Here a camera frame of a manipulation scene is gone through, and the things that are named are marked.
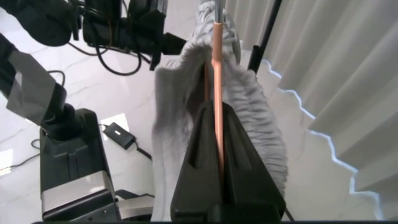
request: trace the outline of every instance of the curtain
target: curtain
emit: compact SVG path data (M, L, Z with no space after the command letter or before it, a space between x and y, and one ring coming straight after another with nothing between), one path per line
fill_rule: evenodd
M244 49L261 42L273 3L227 0ZM283 0L264 55L386 219L398 219L397 12L394 0Z

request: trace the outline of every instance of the gray curtain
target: gray curtain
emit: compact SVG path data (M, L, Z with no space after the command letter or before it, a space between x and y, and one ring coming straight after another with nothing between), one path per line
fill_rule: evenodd
M243 48L259 44L273 0L227 0ZM355 191L379 194L398 218L398 1L283 0L264 58L358 170Z

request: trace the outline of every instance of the gray towel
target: gray towel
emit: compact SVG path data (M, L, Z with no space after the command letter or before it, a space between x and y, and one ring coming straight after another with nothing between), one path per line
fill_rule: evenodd
M155 205L152 221L170 220L170 203L193 128L195 112L204 100L204 62L211 85L214 1L202 0L197 26L181 55L164 59L155 71L156 121L152 130ZM240 63L240 43L232 18L224 12L223 101L231 105L265 163L281 194L287 177L286 148L253 71Z

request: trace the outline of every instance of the tile floor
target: tile floor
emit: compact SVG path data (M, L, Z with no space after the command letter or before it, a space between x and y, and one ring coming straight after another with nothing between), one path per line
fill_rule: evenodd
M187 39L195 25L198 0L170 0L165 31ZM46 47L36 43L18 22L0 10L0 32L23 52L32 54L45 69L63 70L68 102L96 112L103 123L116 121L128 128L140 144L151 149L154 121L154 74L143 64L132 77L107 72L96 57L87 57L69 46ZM76 43L93 52L84 42ZM243 52L247 65L249 52ZM104 59L115 70L130 71L137 60L114 52ZM306 130L311 119L299 109L293 94L276 87L279 79L262 65L258 79L277 116L288 147L289 171L285 199L297 220L373 220L374 202L349 194L350 171L331 160L327 141ZM0 169L18 164L38 153L30 146L39 128L6 109L0 97ZM152 166L134 148L127 151L104 139L104 148L116 189L136 194L155 191ZM41 219L39 159L13 170L0 172L0 223L32 223Z

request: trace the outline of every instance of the marble floor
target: marble floor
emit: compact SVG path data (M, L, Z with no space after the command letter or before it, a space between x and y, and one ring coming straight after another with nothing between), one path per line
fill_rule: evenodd
M189 38L195 25L197 0L170 0L165 31ZM0 32L23 52L32 54L47 70L66 73L68 103L96 112L103 124L117 122L136 136L141 148L151 153L151 130L155 116L154 74L143 63L140 72L119 77L106 71L96 57L89 57L66 45L46 47L38 44L19 23L0 11ZM77 46L93 52L86 44ZM249 53L243 51L244 66ZM134 70L136 58L108 52L104 59L121 72ZM54 74L60 82L62 77ZM374 202L361 194L349 193L352 173L334 163L329 143L307 130L311 122L291 93L277 89L279 78L264 63L258 73L288 147L289 172L285 199L297 220L374 220ZM6 109L0 97L0 169L18 164L38 153L30 142L39 128ZM136 194L154 194L150 161L133 147L124 150L104 140L111 175L116 189ZM0 223L32 223L41 219L39 159L21 167L0 172Z

